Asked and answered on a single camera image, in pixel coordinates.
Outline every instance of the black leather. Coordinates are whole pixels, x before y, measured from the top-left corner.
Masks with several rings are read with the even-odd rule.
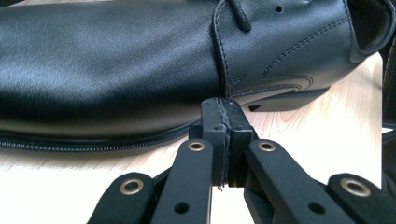
[[[0,8],[0,136],[134,139],[209,97],[322,92],[394,31],[386,0],[230,2]]]

